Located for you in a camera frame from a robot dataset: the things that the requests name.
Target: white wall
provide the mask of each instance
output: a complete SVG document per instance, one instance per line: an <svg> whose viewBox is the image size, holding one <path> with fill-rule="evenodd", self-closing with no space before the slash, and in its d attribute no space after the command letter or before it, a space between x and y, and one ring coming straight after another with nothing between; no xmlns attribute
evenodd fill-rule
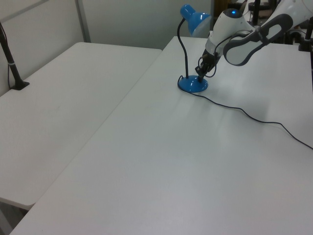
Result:
<svg viewBox="0 0 313 235"><path fill-rule="evenodd" d="M212 15L213 0L81 0L91 42L164 49L176 35L180 8ZM206 37L209 28L203 33ZM189 36L187 23L182 36Z"/></svg>
<svg viewBox="0 0 313 235"><path fill-rule="evenodd" d="M83 41L75 0L49 0L2 25L22 79ZM0 95L7 91L7 60L0 47Z"/></svg>

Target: blue desk lamp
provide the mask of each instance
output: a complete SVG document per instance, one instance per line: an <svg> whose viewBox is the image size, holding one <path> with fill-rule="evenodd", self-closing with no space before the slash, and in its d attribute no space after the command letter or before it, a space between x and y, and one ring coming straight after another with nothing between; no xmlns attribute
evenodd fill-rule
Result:
<svg viewBox="0 0 313 235"><path fill-rule="evenodd" d="M198 79L198 76L188 75L187 52L186 52L185 46L183 45L180 39L179 32L180 32L181 25L185 21L187 21L190 35L192 37L197 37L204 28L209 27L211 16L206 13L196 12L194 8L192 8L188 4L182 6L182 8L180 9L180 14L182 15L183 19L178 26L177 37L185 53L186 76L183 77L179 81L179 87L186 92L192 92L192 93L202 92L208 87L208 83L203 78Z"/></svg>

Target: black cable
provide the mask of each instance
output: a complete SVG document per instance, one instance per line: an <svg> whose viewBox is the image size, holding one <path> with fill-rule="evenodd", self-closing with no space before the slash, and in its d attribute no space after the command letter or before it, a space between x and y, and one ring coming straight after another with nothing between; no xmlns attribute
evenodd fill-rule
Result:
<svg viewBox="0 0 313 235"><path fill-rule="evenodd" d="M11 89L11 86L10 86L10 66L8 65L8 86L9 86L9 89Z"/></svg>
<svg viewBox="0 0 313 235"><path fill-rule="evenodd" d="M288 33L293 33L294 31L297 31L297 32L301 32L301 33L306 34L306 32L304 32L304 31L302 31L302 30L299 30L299 29L290 29L290 30L288 31Z"/></svg>
<svg viewBox="0 0 313 235"><path fill-rule="evenodd" d="M302 141L300 141L299 139L297 139L295 136L293 136L293 135L290 133L290 131L287 130L286 127L284 127L284 125L281 124L280 122L276 122L276 121L261 121L261 120L258 120L258 119L256 119L256 118L250 116L250 115L249 115L245 110L243 110L242 108L232 107L232 106L227 106L227 105L219 104L219 103L216 103L216 102L214 102L213 100L211 100L211 99L209 99L208 97L205 97L205 96L203 96L203 95L194 94L194 93L191 93L191 92L184 91L184 90L179 86L179 81L180 81L181 78L182 78L182 76L180 76L179 79L178 79L178 81L177 81L177 86L178 86L178 88L179 88L181 91L186 92L186 93L188 93L188 94L192 94L192 95L197 96L197 97L200 97L200 98L204 98L204 99L206 99L206 100L208 100L208 101L210 101L210 102L212 102L213 104L218 105L218 106L222 106L222 107L229 108L229 109L240 110L240 111L242 111L247 117L249 117L250 119L252 119L252 120L254 120L254 121L257 121L257 122L260 122L260 123L264 123L264 124L278 124L278 125L281 125L281 126L288 132L288 134L289 134L291 137L293 137L296 141L298 141L299 143L301 143L301 144L305 145L306 147L310 148L311 150L313 150L313 147L307 145L306 143L303 143Z"/></svg>
<svg viewBox="0 0 313 235"><path fill-rule="evenodd" d="M1 29L2 33L4 34L6 43L8 43L8 39L6 37L6 33L4 31L4 28L3 28L2 24L0 24L0 29ZM11 86L10 86L10 66L9 65L8 65L8 86L9 86L9 89L11 89Z"/></svg>
<svg viewBox="0 0 313 235"><path fill-rule="evenodd" d="M178 25L178 28L177 28L177 37L178 37L178 41L182 47L182 49L184 50L184 53L185 53L185 68L186 68L186 78L188 78L188 57L187 57L187 51L186 51L186 48L184 46L184 44L182 43L181 39L180 39L180 27L181 25L185 22L185 18L182 18L181 22L179 23Z"/></svg>

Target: table surface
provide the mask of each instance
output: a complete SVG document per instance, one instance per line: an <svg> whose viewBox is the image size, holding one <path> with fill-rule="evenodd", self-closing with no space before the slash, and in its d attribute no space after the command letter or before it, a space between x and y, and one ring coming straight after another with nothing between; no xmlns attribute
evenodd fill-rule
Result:
<svg viewBox="0 0 313 235"><path fill-rule="evenodd" d="M205 39L183 38L190 73ZM282 122L313 145L310 55L268 45L243 67L224 58L202 92ZM12 235L307 235L313 151L181 92L175 37Z"/></svg>
<svg viewBox="0 0 313 235"><path fill-rule="evenodd" d="M160 50L77 43L0 98L0 201L29 209Z"/></svg>

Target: black power cord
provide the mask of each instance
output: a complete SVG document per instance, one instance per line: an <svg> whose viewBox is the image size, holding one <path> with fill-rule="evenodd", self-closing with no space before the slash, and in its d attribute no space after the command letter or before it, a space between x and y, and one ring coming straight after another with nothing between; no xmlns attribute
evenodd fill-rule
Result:
<svg viewBox="0 0 313 235"><path fill-rule="evenodd" d="M264 123L264 124L278 124L278 125L281 125L287 132L289 135L291 135L291 137L293 137L296 141L300 142L301 144L305 145L306 147L310 148L311 150L313 150L313 147L307 145L306 143L303 143L302 141L300 141L299 139L297 139L292 133L290 133L289 130L287 130L286 127L284 127L283 124L281 124L280 122L276 122L276 121L261 121L261 120L258 120L252 116L250 116L245 110L243 110L242 108L238 108L238 107L232 107L232 106L227 106L227 105L223 105L223 104L219 104L217 102L214 102L213 100L209 99L208 97L205 97L203 95L199 95L199 94L195 94L195 93L191 93L191 92L187 92L187 91L184 91L180 86L179 86L179 81L183 78L183 76L180 76L178 81L177 81L177 86L178 88L183 91L183 92L186 92L188 94L192 94L194 96L197 96L197 97L200 97L200 98L204 98L210 102L212 102L213 104L215 105L218 105L218 106L222 106L224 108L229 108L229 109L236 109L236 110L240 110L242 111L247 117L249 117L250 119L254 120L254 121L257 121L257 122L260 122L260 123Z"/></svg>
<svg viewBox="0 0 313 235"><path fill-rule="evenodd" d="M0 29L1 29L2 33L4 34L6 42L8 42L8 39L7 39L6 34L5 34L5 31L4 31L4 29L3 29L1 24L0 24ZM8 86L9 86L9 89L11 89L11 86L10 86L10 66L9 65L8 65Z"/></svg>
<svg viewBox="0 0 313 235"><path fill-rule="evenodd" d="M8 86L9 86L9 89L11 89L11 86L10 86L10 66L8 65Z"/></svg>

